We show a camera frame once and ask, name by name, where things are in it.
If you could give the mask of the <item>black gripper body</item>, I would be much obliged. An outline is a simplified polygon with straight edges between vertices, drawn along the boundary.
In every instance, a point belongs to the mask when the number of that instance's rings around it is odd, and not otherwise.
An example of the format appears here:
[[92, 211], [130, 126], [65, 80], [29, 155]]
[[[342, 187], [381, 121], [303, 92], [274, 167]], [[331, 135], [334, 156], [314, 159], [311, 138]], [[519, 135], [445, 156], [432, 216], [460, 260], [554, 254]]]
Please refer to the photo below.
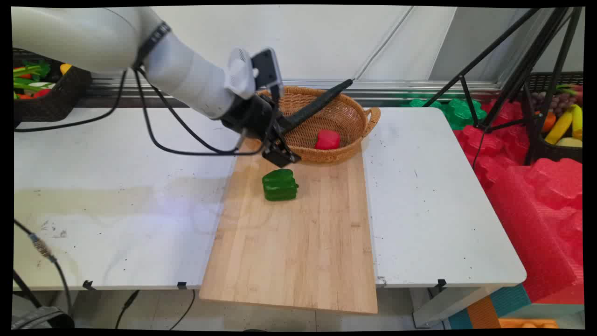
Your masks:
[[240, 134], [239, 142], [247, 139], [283, 142], [282, 118], [278, 93], [255, 94], [248, 100], [236, 98], [232, 107], [221, 117], [224, 127]]

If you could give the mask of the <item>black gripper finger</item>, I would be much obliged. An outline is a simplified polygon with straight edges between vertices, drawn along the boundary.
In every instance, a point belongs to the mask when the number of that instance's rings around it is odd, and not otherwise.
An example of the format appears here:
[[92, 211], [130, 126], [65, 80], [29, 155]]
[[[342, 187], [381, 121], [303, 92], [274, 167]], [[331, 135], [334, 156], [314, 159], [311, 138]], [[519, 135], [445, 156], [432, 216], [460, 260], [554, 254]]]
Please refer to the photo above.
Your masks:
[[279, 134], [286, 135], [299, 126], [299, 116], [285, 116], [281, 114], [277, 117], [277, 125]]
[[285, 168], [301, 161], [301, 156], [294, 153], [286, 144], [284, 137], [277, 133], [273, 133], [267, 138], [262, 157], [278, 168]]

